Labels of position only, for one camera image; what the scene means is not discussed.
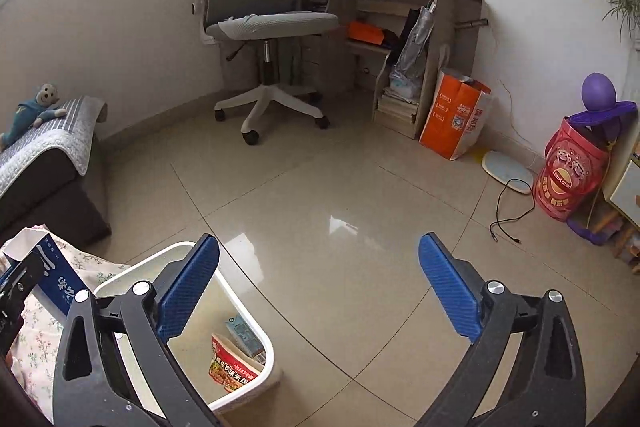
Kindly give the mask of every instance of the purple ball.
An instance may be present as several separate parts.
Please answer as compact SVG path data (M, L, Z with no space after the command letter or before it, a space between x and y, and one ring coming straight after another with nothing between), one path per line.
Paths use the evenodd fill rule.
M590 111L606 111L616 107L616 88L602 73L591 73L582 83L582 103Z

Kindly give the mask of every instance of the desk drawer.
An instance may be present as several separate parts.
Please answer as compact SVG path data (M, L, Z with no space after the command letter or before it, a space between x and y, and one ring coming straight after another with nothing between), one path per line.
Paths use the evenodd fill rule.
M629 162L625 174L611 195L615 204L636 225L640 224L640 167Z
M316 35L308 35L300 39L302 48L302 60L305 62L314 62L320 64L322 51L321 37Z
M313 86L317 90L322 91L322 74L320 66L312 62L302 62L302 84L304 86Z

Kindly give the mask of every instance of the tissue box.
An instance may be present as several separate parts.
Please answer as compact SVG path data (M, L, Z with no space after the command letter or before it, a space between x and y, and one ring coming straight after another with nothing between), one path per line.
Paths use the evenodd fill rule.
M33 295L56 320L64 323L76 293L88 288L47 230L22 229L4 248L12 266L20 263L31 251L36 251L44 263L44 277L33 289Z

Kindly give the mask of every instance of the stack of books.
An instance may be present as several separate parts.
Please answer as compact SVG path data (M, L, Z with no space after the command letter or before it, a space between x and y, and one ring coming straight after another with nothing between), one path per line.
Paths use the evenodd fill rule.
M418 104L406 102L405 100L384 93L378 99L378 110L399 118L400 120L414 123L415 114L418 112Z

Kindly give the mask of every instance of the chair base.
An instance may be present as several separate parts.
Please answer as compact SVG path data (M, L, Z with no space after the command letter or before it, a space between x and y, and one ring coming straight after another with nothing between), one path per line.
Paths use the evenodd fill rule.
M249 113L249 116L244 120L241 128L245 142L249 145L254 145L258 141L257 132L254 129L255 123L265 112L271 100L274 100L295 111L314 117L316 123L320 122L318 123L318 127L327 128L328 120L321 110L296 98L296 96L300 96L301 94L311 94L315 92L316 90L313 87L308 86L289 86L289 84L272 84L271 86L265 86L262 84L252 90L238 94L233 98L218 102L214 108L216 120L223 121L225 119L223 109L255 102L254 108L252 108L251 113Z

